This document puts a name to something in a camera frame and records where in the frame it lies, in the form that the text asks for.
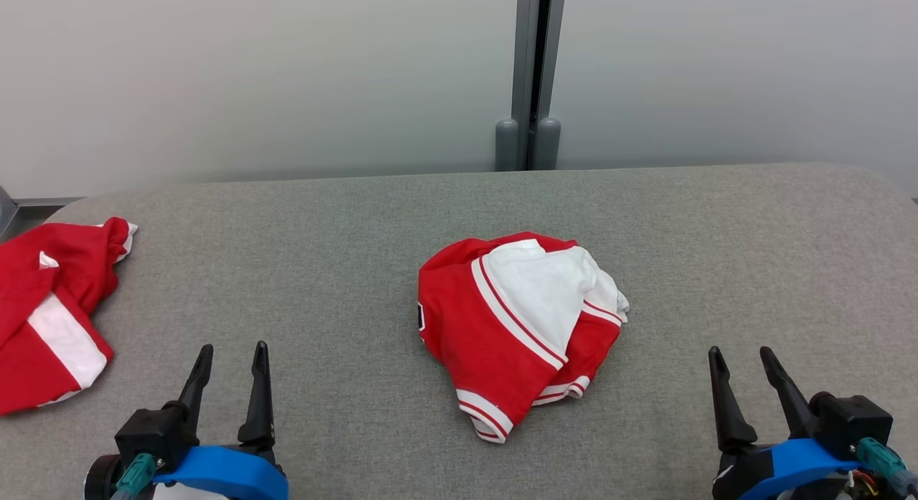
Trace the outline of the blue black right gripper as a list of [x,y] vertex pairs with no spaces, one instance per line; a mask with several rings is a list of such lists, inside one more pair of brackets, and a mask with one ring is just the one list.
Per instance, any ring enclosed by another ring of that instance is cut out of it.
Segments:
[[757,432],[745,421],[730,386],[730,369],[717,346],[708,350],[718,449],[727,467],[714,479],[714,500],[776,500],[784,491],[846,475],[861,465],[839,460],[812,438],[815,417],[809,402],[768,346],[760,347],[767,381],[775,390],[789,428],[789,440],[754,448]]

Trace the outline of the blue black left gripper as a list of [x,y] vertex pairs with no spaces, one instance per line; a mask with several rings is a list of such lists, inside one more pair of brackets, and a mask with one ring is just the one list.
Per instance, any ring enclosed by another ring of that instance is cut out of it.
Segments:
[[[201,347],[175,405],[184,434],[196,435],[204,388],[214,357],[212,344]],[[240,447],[275,445],[269,350],[255,347],[252,388]],[[173,473],[162,473],[151,455],[142,453],[128,466],[118,455],[101,456],[85,477],[85,500],[289,500],[288,478],[265,458],[219,445],[193,447]]]

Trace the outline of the red shorts with white stripe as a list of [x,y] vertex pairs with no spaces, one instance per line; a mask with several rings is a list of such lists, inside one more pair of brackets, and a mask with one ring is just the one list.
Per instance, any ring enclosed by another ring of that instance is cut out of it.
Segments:
[[65,401],[104,372],[114,353],[91,317],[137,229],[50,222],[0,244],[0,416]]

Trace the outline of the red jersey with number print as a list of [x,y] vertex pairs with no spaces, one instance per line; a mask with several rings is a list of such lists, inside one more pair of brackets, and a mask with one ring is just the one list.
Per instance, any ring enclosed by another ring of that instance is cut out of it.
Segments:
[[454,242],[417,276],[420,339],[491,443],[531,408],[581,398],[629,310],[586,248],[535,232]]

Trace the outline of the grey fabric upholstered surface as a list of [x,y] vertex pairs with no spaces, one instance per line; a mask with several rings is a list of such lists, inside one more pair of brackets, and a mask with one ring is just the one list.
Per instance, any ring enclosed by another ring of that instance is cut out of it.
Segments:
[[[82,500],[138,408],[215,359],[198,427],[233,443],[270,349],[292,500],[709,500],[707,352],[763,443],[786,438],[760,347],[806,395],[860,393],[918,471],[918,205],[833,164],[747,164],[183,185],[87,198],[53,221],[137,223],[94,321],[92,388],[0,418],[0,500]],[[574,239],[630,302],[582,399],[486,443],[417,336],[417,269],[469,237]]]

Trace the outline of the grey metal corner piece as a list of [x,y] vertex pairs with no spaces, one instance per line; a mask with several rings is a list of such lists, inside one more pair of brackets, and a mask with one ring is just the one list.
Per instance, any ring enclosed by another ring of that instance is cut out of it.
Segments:
[[14,224],[19,205],[9,196],[3,187],[0,187],[0,242],[7,235]]

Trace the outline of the grey cylindrical bumper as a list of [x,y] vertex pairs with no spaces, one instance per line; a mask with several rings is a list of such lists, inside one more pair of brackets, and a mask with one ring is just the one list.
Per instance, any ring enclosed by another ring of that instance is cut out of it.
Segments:
[[561,129],[561,122],[556,118],[546,117],[537,122],[531,142],[532,170],[551,171],[557,168]]
[[519,124],[513,118],[495,127],[495,171],[515,172],[519,167]]

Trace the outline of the grey metal door frame post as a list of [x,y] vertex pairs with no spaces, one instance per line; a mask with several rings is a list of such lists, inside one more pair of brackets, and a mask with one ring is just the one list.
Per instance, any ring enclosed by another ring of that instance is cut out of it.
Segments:
[[531,142],[550,112],[565,0],[517,0],[511,117],[519,124],[519,167],[531,169]]

